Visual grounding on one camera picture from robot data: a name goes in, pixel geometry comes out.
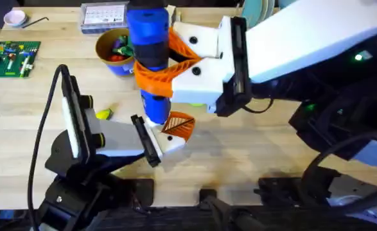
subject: bowl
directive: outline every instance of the bowl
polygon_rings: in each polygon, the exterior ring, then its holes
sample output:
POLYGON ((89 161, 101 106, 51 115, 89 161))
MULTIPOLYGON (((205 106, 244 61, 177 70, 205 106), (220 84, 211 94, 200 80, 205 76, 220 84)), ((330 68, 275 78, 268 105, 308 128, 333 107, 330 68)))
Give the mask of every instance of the bowl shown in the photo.
POLYGON ((134 73, 134 57, 130 56, 125 60, 113 62, 109 60, 111 55, 112 45, 120 35, 129 36, 129 32, 125 28, 118 28, 106 31, 102 34, 96 43, 96 53, 98 58, 107 65, 107 67, 114 73, 120 76, 128 76, 134 73))
POLYGON ((12 10, 4 15, 4 23, 13 27, 21 26, 26 20, 27 15, 22 10, 12 10))

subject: plastic container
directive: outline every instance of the plastic container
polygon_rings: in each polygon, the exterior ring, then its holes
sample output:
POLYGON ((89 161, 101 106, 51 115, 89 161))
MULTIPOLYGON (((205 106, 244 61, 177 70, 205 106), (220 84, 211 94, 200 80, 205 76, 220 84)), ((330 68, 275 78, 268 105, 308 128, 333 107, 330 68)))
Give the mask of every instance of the plastic container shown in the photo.
POLYGON ((129 35, 127 29, 113 29, 102 34, 96 43, 96 52, 101 61, 114 73, 126 76, 134 73, 134 57, 130 56, 125 60, 112 62, 109 60, 113 43, 120 35, 129 35))
POLYGON ((12 10, 4 15, 3 20, 9 26, 19 27, 28 20, 28 17, 22 10, 12 10))
POLYGON ((81 4, 78 22, 80 31, 84 34, 93 34, 116 28, 127 28, 125 17, 127 4, 128 1, 81 4))

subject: yellow object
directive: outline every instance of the yellow object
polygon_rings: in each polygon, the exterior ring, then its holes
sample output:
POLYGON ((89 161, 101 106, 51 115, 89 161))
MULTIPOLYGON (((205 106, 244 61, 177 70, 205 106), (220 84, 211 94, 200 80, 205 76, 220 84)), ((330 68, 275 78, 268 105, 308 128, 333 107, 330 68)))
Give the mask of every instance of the yellow object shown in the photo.
POLYGON ((193 107, 201 107, 204 104, 203 103, 190 103, 190 105, 193 107))
POLYGON ((102 110, 96 113, 97 119, 110 119, 113 115, 113 111, 111 109, 102 110))

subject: wire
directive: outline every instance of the wire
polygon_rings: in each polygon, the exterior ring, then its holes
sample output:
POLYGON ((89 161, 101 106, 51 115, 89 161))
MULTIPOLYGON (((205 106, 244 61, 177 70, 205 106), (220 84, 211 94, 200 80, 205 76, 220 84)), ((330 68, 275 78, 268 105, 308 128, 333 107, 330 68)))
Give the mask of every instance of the wire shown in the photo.
POLYGON ((37 224, 37 221, 35 220, 35 211, 33 208, 33 180, 34 180, 34 170, 35 170, 35 163, 37 162, 37 157, 39 153, 39 146, 40 146, 40 139, 42 130, 44 128, 44 123, 46 122, 46 118, 48 115, 49 108, 51 106, 51 100, 53 99, 55 86, 57 84, 58 76, 60 75, 60 72, 62 74, 68 74, 68 68, 66 65, 59 65, 57 69, 55 70, 53 81, 51 82, 51 87, 48 93, 47 103, 46 107, 44 109, 44 112, 41 117, 39 129, 37 130, 37 136, 35 138, 35 144, 34 144, 34 150, 33 150, 33 156, 31 159, 31 166, 30 166, 30 173, 28 175, 28 186, 27 186, 27 204, 28 204, 28 217, 30 219, 31 225, 34 229, 34 231, 39 231, 39 225, 37 224))
POLYGON ((253 110, 253 109, 251 109, 251 108, 249 108, 247 106, 243 106, 242 109, 246 110, 247 112, 253 113, 253 114, 261 114, 261 113, 266 112, 268 109, 270 109, 273 104, 274 104, 274 99, 271 98, 270 99, 270 103, 268 104, 268 106, 264 110, 255 111, 255 110, 253 110))
MULTIPOLYGON (((304 194, 308 193, 308 186, 311 182, 313 182, 313 176, 315 170, 318 168, 318 165, 330 154, 336 152, 337 150, 351 144, 353 142, 362 140, 362 139, 372 139, 373 137, 377 137, 377 131, 373 132, 366 132, 359 135, 355 135, 351 138, 348 138, 336 145, 333 145, 328 150, 320 153, 315 159, 310 163, 310 165, 304 171, 304 174, 301 178, 301 189, 304 194)), ((361 212, 371 207, 377 206, 377 191, 362 198, 361 200, 356 200, 353 203, 348 205, 342 205, 338 207, 332 207, 326 211, 328 214, 332 215, 343 215, 343 214, 352 214, 355 212, 361 212)))

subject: wooden tabletop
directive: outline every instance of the wooden tabletop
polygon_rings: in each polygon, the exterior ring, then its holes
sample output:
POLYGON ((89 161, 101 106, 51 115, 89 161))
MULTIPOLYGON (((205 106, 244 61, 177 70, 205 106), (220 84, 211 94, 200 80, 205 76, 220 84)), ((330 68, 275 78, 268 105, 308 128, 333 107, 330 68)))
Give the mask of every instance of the wooden tabletop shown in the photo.
MULTIPOLYGON (((131 123, 133 114, 143 115, 139 91, 133 78, 120 78, 98 60, 96 36, 78 29, 79 8, 22 8, 34 21, 26 29, 5 26, 0 41, 41 41, 35 68, 27 79, 0 78, 0 209, 26 208, 27 177, 35 134, 44 110, 53 73, 67 64, 77 77, 83 94, 93 95, 95 109, 115 103, 112 120, 131 123)), ((234 8, 179 8, 182 21, 218 26, 222 15, 234 15, 234 8)), ((61 91, 57 88, 39 150, 34 178, 34 204, 38 207, 55 174, 44 168, 54 138, 64 129, 61 91)), ((264 108, 268 101, 255 100, 249 106, 264 108)), ((173 104, 172 109, 193 115, 196 128, 187 146, 164 158, 152 169, 146 160, 116 171, 124 178, 155 179, 156 206, 194 205, 202 187, 218 189, 228 203, 258 204, 252 193, 259 177, 289 174, 299 176, 316 152, 309 149, 288 125, 298 103, 276 101, 264 114, 242 110, 228 118, 207 114, 204 107, 173 104)), ((325 166, 377 184, 377 168, 337 157, 325 166)))

